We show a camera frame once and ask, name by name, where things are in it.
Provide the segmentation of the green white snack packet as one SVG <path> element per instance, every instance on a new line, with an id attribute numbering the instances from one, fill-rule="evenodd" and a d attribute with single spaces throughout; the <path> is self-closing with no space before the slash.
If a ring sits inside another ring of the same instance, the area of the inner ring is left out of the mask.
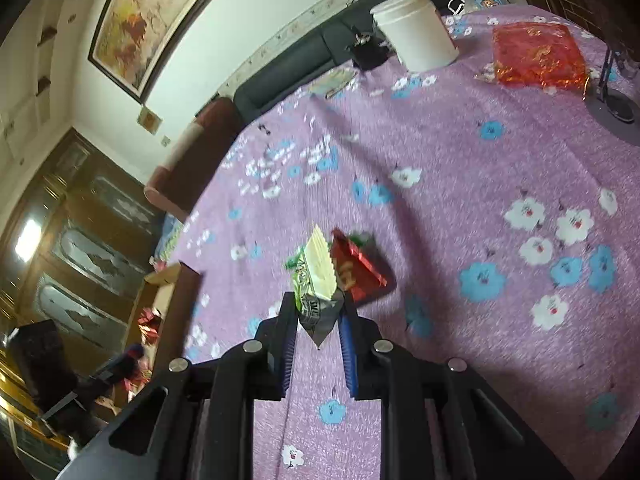
<path id="1" fill-rule="evenodd" d="M 334 329 L 344 306 L 330 244 L 320 226 L 314 226 L 304 246 L 288 259 L 298 322 L 317 348 Z"/>

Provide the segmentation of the green candy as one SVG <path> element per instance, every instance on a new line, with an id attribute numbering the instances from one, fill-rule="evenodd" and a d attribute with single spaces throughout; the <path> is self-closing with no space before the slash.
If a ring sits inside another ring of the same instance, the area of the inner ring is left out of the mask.
<path id="1" fill-rule="evenodd" d="M 351 232 L 347 238 L 360 250 L 370 249 L 375 246 L 375 237 L 370 232 Z"/>

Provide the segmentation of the red gold triangular snack bag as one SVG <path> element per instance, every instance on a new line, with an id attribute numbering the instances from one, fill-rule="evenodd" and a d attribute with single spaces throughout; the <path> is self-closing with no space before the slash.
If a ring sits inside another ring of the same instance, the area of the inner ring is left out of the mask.
<path id="1" fill-rule="evenodd" d="M 155 344 L 157 342 L 162 321 L 159 310 L 148 307 L 141 310 L 137 324 L 144 344 Z"/>

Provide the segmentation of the cardboard tray box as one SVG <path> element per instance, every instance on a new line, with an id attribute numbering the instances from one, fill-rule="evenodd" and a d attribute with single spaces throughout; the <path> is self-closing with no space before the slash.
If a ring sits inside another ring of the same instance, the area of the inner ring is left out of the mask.
<path id="1" fill-rule="evenodd" d="M 139 361 L 140 370 L 127 385 L 122 382 L 96 401 L 99 406 L 117 414 L 156 372 L 168 367 L 169 362 L 182 356 L 183 344 L 189 331 L 202 276 L 183 262 L 166 266 L 160 272 L 148 274 L 138 291 L 132 309 L 125 346 L 142 344 L 144 357 Z M 143 308 L 160 311 L 162 325 L 155 344 L 144 344 L 138 327 L 138 317 Z"/>

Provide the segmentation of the blue green blanket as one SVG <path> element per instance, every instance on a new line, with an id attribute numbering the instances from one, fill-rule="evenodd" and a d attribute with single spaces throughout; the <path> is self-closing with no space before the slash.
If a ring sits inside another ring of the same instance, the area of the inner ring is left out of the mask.
<path id="1" fill-rule="evenodd" d="M 172 214 L 165 214 L 160 240 L 157 242 L 149 263 L 156 268 L 168 263 L 183 231 L 183 223 Z"/>

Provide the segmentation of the purple floral tablecloth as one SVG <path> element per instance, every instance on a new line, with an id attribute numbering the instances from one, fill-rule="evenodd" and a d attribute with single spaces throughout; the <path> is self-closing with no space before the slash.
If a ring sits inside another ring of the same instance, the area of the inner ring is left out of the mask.
<path id="1" fill-rule="evenodd" d="M 492 31 L 517 22 L 556 16 L 447 18 L 454 64 L 301 88 L 240 134 L 174 253 L 203 277 L 187 359 L 279 311 L 314 229 L 367 235 L 393 271 L 363 309 L 382 334 L 465 359 L 574 477 L 602 474 L 639 414 L 639 151 L 573 92 L 495 82 Z"/>

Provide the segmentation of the dark wooden cabinet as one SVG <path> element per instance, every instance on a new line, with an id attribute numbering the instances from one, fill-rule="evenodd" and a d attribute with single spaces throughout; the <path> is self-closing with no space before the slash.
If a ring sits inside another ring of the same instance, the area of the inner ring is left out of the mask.
<path id="1" fill-rule="evenodd" d="M 1 232 L 1 335 L 50 318 L 81 375 L 122 352 L 163 218 L 138 180 L 70 130 Z"/>

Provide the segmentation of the booklet on table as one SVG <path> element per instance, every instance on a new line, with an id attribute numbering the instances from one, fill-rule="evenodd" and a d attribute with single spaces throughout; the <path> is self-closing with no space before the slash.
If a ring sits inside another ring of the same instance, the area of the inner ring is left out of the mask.
<path id="1" fill-rule="evenodd" d="M 358 72 L 352 67 L 335 67 L 315 80 L 308 91 L 328 100 L 345 89 L 357 75 Z"/>

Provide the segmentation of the black leather sofa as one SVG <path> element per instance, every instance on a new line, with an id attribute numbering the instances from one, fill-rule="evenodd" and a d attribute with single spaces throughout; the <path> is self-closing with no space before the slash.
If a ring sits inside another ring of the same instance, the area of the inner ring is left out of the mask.
<path id="1" fill-rule="evenodd" d="M 235 91 L 233 102 L 244 122 L 249 124 L 262 116 L 300 86 L 331 68 L 352 61 L 346 47 L 354 41 L 355 32 L 375 36 L 384 44 L 385 37 L 370 14 L 374 6 L 384 1 L 355 0 L 243 82 Z M 432 0 L 432 3 L 440 14 L 449 15 L 448 1 Z"/>

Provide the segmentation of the small black object on table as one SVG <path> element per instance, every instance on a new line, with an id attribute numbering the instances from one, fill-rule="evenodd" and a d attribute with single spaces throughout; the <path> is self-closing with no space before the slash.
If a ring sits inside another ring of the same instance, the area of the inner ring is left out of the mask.
<path id="1" fill-rule="evenodd" d="M 378 38 L 369 34 L 355 32 L 354 41 L 346 47 L 354 65 L 367 72 L 383 65 L 390 55 L 390 50 Z"/>

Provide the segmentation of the white plastic jar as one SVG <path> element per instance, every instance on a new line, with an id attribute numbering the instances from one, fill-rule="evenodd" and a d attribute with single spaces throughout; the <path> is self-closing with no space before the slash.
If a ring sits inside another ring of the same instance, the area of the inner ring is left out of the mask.
<path id="1" fill-rule="evenodd" d="M 386 0 L 370 14 L 411 73 L 448 66 L 459 55 L 432 0 Z"/>

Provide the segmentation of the red foil gift bag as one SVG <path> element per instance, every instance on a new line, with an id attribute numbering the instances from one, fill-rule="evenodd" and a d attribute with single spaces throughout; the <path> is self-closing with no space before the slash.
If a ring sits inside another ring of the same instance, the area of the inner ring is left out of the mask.
<path id="1" fill-rule="evenodd" d="M 494 60 L 475 78 L 505 87 L 582 93 L 589 74 L 582 51 L 562 24 L 516 22 L 491 32 Z"/>

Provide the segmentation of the black stand base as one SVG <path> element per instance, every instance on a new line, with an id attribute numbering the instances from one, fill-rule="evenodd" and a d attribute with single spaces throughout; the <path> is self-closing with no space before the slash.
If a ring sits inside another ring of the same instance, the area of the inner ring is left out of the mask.
<path id="1" fill-rule="evenodd" d="M 617 139 L 639 146 L 639 105 L 622 92 L 608 88 L 616 52 L 606 49 L 600 74 L 588 80 L 584 102 L 591 117 Z"/>

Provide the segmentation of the framed painting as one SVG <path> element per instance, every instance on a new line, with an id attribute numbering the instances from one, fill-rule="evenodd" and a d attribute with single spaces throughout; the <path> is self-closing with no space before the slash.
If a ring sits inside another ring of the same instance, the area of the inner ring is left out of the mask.
<path id="1" fill-rule="evenodd" d="M 88 61 L 142 104 L 209 0 L 106 0 Z"/>

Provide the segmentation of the yellow wall plaque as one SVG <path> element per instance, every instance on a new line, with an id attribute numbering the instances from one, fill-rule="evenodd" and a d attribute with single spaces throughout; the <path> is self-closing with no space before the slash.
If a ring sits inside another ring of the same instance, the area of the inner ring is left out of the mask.
<path id="1" fill-rule="evenodd" d="M 148 133 L 151 133 L 152 136 L 157 134 L 162 122 L 163 119 L 153 113 L 152 110 L 149 110 L 146 106 L 142 107 L 137 118 L 138 125 Z"/>

